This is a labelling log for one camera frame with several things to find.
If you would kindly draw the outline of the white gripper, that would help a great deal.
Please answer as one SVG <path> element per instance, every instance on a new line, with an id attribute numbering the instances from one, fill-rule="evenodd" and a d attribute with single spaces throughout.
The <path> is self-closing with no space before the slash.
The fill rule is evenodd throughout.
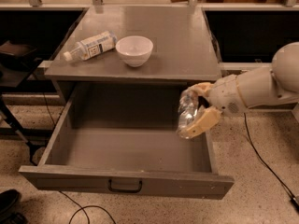
<path id="1" fill-rule="evenodd" d="M 247 110 L 237 86 L 236 75 L 223 77 L 214 84 L 210 82 L 197 83 L 190 86 L 188 91 L 193 91 L 198 96 L 207 97 L 208 102 L 213 106 L 209 108 L 201 106 L 198 109 L 194 121 L 183 129 L 184 138 L 194 138 L 210 130 L 219 123 L 221 112 L 225 116 L 234 116 Z"/>

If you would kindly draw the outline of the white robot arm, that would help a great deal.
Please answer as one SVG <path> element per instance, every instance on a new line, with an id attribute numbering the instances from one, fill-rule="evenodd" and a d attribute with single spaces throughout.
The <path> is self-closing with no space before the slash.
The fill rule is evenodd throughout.
<path id="1" fill-rule="evenodd" d="M 215 126 L 221 116 L 243 113 L 260 105 L 285 105 L 299 101 L 299 43 L 279 49 L 269 66 L 214 83 L 190 86 L 179 98 L 178 135 L 198 136 Z"/>

